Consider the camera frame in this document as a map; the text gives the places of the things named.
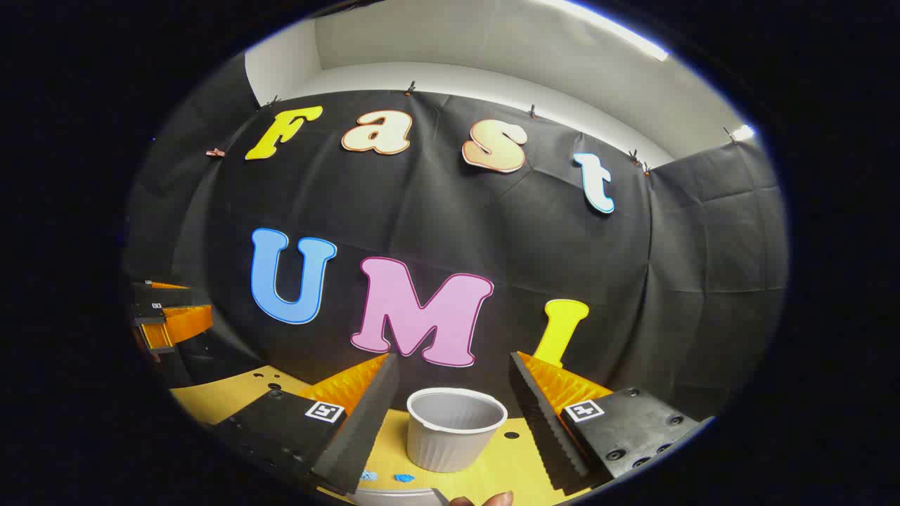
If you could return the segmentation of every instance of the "letter u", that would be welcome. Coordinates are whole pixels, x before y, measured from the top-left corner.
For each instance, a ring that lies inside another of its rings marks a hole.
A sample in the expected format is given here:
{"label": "letter u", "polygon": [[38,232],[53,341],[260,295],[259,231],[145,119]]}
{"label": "letter u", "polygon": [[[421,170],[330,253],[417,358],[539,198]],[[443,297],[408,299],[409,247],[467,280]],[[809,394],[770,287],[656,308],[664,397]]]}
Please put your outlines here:
{"label": "letter u", "polygon": [[300,298],[289,303],[275,290],[278,255],[287,248],[287,236],[278,230],[256,229],[253,240],[253,266],[250,269],[250,289],[253,299],[266,314],[292,325],[309,323],[322,302],[325,263],[334,258],[338,249],[334,244],[312,237],[300,239],[297,249],[303,255]]}

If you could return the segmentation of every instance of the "yellow tabletop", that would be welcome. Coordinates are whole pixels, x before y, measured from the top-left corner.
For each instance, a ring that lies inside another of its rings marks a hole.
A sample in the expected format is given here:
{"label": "yellow tabletop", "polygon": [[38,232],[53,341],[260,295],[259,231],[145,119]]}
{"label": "yellow tabletop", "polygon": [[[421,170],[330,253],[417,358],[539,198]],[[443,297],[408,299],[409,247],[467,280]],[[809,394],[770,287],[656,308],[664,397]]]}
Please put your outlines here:
{"label": "yellow tabletop", "polygon": [[[274,367],[264,366],[217,382],[171,389],[171,392],[197,420],[216,424],[266,393],[270,383],[278,383],[285,392],[295,394],[309,386]],[[517,503],[534,505],[557,504],[588,491],[566,496],[563,491],[554,490],[523,418],[508,419],[494,433],[478,460],[458,473],[433,473],[409,460],[406,455],[409,418],[405,411],[388,410],[365,466],[366,471],[376,473],[378,478],[361,481],[360,488],[385,491],[437,488],[447,499],[464,495],[478,505],[507,490],[513,491]],[[516,432],[519,437],[506,438],[507,432]],[[415,479],[403,483],[394,478],[396,474],[409,474]],[[346,497],[339,499],[352,503]]]}

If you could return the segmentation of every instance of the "letter m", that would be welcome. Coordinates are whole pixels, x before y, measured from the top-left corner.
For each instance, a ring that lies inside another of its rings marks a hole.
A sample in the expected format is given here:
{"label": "letter m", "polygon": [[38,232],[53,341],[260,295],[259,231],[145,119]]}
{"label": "letter m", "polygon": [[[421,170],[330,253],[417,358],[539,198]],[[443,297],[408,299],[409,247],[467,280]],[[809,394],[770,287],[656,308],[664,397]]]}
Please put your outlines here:
{"label": "letter m", "polygon": [[475,321],[494,285],[480,276],[454,274],[444,281],[423,306],[412,285],[410,271],[397,260],[369,257],[360,264],[369,278],[362,329],[350,342],[375,353],[391,349],[384,327],[391,324],[397,349],[404,357],[416,352],[435,331],[433,344],[422,351],[432,364],[468,367],[475,363],[470,352]]}

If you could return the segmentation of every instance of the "plastic cup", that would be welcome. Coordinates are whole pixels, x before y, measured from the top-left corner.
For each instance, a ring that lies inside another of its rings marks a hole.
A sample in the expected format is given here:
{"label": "plastic cup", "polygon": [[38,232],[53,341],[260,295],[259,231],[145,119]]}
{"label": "plastic cup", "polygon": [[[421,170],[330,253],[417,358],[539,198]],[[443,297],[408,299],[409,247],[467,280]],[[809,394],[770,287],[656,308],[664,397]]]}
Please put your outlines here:
{"label": "plastic cup", "polygon": [[463,388],[419,390],[407,399],[406,409],[409,460],[436,473],[455,473],[474,464],[508,416],[497,399]]}

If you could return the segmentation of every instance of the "ceiling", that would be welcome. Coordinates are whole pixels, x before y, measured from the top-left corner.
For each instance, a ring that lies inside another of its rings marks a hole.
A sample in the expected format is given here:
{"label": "ceiling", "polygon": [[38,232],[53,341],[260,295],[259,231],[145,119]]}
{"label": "ceiling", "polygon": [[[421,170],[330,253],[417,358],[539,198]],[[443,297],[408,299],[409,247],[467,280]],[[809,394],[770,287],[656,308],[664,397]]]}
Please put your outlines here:
{"label": "ceiling", "polygon": [[384,0],[316,19],[323,69],[413,61],[481,68],[578,98],[674,158],[728,141],[733,108],[675,55],[659,61],[537,0]]}

